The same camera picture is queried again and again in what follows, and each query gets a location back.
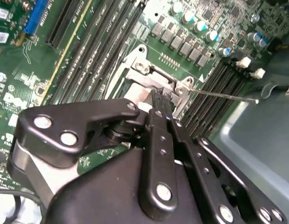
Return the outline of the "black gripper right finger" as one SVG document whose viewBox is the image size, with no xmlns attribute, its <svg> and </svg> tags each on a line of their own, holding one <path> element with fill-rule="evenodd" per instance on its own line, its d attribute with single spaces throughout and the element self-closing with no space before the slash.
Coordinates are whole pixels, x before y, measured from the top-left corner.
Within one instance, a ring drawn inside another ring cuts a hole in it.
<svg viewBox="0 0 289 224">
<path fill-rule="evenodd" d="M 165 96 L 165 113 L 173 136 L 182 206 L 170 224 L 285 224 L 284 213 L 213 143 L 191 138 L 172 116 L 173 104 Z"/>
</svg>

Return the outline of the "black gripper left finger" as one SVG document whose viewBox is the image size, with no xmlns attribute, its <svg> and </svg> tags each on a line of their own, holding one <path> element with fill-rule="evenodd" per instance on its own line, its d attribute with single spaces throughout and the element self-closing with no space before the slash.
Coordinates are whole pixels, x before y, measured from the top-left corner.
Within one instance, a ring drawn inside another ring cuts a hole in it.
<svg viewBox="0 0 289 224">
<path fill-rule="evenodd" d="M 165 96 L 152 91 L 147 112 L 125 98 L 28 108 L 18 117 L 8 171 L 48 210 L 66 184 L 140 148 L 138 204 L 150 219 L 166 220 L 178 206 L 178 192 Z"/>
</svg>

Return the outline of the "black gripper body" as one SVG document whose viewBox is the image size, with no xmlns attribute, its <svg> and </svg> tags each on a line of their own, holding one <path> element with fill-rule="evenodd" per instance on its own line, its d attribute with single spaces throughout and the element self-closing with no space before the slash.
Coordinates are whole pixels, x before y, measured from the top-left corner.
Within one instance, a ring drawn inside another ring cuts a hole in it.
<svg viewBox="0 0 289 224">
<path fill-rule="evenodd" d="M 138 204 L 143 151 L 128 150 L 66 184 L 51 200 L 47 224 L 154 224 Z"/>
</svg>

